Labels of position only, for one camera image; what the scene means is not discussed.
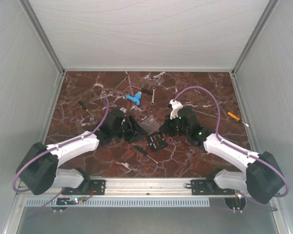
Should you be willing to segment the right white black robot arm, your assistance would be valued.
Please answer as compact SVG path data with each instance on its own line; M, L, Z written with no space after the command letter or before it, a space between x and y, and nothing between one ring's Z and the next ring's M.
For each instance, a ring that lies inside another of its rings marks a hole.
M216 135L214 130L200 125L190 108L180 109L177 117L167 115L160 131L168 137L186 136L192 146L239 169L238 172L222 169L208 179L206 188L212 194L232 189L247 192L257 202L267 204L285 186L281 169L271 153L252 152Z

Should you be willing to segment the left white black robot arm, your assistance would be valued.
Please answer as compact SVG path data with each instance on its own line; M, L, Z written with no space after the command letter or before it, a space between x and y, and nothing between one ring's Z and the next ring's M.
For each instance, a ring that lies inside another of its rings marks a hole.
M134 143L146 135L147 131L133 116L126 117L123 111L115 109L106 112L93 131L85 131L57 144L33 144L18 166L16 178L34 195L41 195L50 188L71 189L85 194L91 187L90 177L81 169L62 169L61 165L108 145L114 138Z

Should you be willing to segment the black fuse box base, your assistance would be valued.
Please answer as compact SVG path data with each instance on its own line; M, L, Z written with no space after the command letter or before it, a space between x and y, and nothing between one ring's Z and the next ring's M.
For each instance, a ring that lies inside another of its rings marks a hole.
M147 136L147 144L152 152L159 151L168 146L162 132L156 132Z

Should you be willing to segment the clear plastic fuse box cover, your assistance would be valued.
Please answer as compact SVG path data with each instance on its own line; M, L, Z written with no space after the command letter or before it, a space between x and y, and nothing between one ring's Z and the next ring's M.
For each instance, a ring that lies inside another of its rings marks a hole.
M142 121L139 125L144 130L146 130L148 134L153 133L160 127L160 124L153 117L148 117L147 119Z

